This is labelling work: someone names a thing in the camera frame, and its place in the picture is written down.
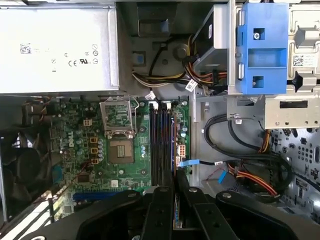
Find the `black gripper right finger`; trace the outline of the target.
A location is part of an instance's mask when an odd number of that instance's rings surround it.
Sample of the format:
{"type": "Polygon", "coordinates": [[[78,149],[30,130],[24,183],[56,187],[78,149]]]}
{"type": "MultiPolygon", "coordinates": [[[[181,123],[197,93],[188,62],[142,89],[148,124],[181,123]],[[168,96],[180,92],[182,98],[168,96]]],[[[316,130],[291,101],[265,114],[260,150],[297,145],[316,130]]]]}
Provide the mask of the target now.
{"type": "Polygon", "coordinates": [[[320,226],[300,215],[256,201],[234,191],[215,198],[190,186],[183,170],[177,172],[180,192],[192,223],[203,240],[318,240],[320,226]]]}

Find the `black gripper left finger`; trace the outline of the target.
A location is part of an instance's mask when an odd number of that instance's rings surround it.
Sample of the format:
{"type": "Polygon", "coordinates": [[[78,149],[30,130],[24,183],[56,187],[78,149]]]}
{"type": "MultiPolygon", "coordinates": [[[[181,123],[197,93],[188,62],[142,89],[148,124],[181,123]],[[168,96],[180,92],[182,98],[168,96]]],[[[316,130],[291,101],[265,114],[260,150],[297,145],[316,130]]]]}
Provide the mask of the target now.
{"type": "Polygon", "coordinates": [[[142,195],[125,190],[97,201],[61,220],[41,227],[25,240],[170,240],[174,217],[174,179],[142,195]]]}

